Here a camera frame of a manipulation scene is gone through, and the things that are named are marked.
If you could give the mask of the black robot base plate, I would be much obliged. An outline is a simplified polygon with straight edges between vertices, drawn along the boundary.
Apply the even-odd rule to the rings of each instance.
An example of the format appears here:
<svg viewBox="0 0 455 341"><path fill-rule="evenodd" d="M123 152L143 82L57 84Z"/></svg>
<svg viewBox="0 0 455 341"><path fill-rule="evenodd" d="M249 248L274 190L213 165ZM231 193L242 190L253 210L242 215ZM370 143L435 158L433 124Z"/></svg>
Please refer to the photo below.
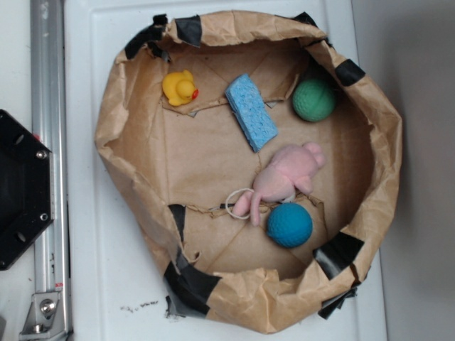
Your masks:
<svg viewBox="0 0 455 341"><path fill-rule="evenodd" d="M1 270L53 221L52 152L1 110Z"/></svg>

